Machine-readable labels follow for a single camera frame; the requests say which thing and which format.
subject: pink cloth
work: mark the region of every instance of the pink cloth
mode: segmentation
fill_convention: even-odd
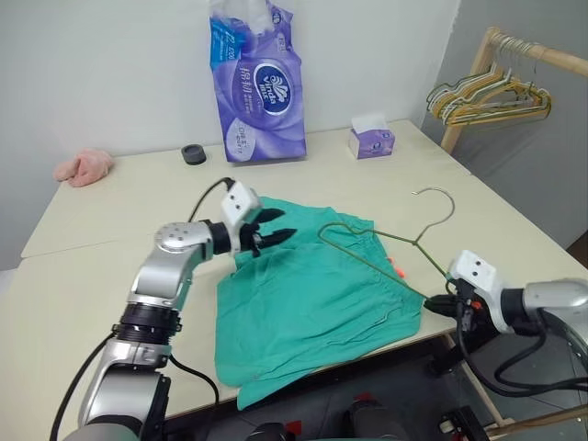
[[[72,161],[57,165],[53,177],[58,181],[67,180],[72,187],[88,186],[106,176],[113,164],[108,153],[84,149]]]

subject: black tape roll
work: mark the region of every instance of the black tape roll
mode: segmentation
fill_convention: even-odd
[[[182,156],[186,164],[198,165],[206,161],[206,154],[200,144],[190,144],[182,149]]]

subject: vinda logo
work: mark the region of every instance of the vinda logo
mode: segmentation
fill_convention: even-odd
[[[273,64],[259,64],[254,71],[255,88],[264,101],[264,110],[280,115],[288,110],[291,88],[286,76]]]

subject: green garment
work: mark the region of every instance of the green garment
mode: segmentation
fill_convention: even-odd
[[[422,298],[378,271],[323,243],[328,222],[355,229],[374,222],[262,198],[286,215],[262,224],[261,233],[296,228],[261,256],[238,254],[237,271],[218,285],[215,364],[228,386],[241,387],[239,409],[325,365],[363,356],[419,329]],[[393,268],[375,234],[355,236],[333,227],[330,240],[381,268]]]

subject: table surface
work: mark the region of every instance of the table surface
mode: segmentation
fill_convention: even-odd
[[[136,271],[153,247],[153,233],[183,220],[209,183],[222,175],[241,179],[260,195],[327,206],[373,219],[380,230],[415,237],[446,215],[442,187],[455,199],[455,215],[429,230],[422,245],[443,266],[464,248],[497,266],[513,286],[558,277],[588,278],[588,271],[541,230],[428,140],[408,121],[390,125],[397,136],[392,156],[363,161],[346,148],[347,130],[309,134],[308,158],[278,164],[226,164],[221,147],[190,167],[178,151],[122,157],[113,173],[87,188],[62,185],[23,255],[11,289],[0,299],[0,333],[6,354],[0,389],[0,426],[7,439],[47,438],[52,418],[75,371],[117,322]],[[210,198],[220,199],[221,193]],[[218,202],[201,214],[212,219]],[[407,281],[426,295],[443,292],[444,280],[410,245],[383,240]],[[182,312],[184,329],[173,341],[177,358],[216,379],[216,285],[234,269],[219,256],[197,269]],[[379,351],[449,332],[455,323],[423,311],[419,332]],[[202,381],[172,366],[168,414],[212,402]],[[80,383],[62,424],[75,427],[90,375]],[[220,385],[221,398],[237,390]]]

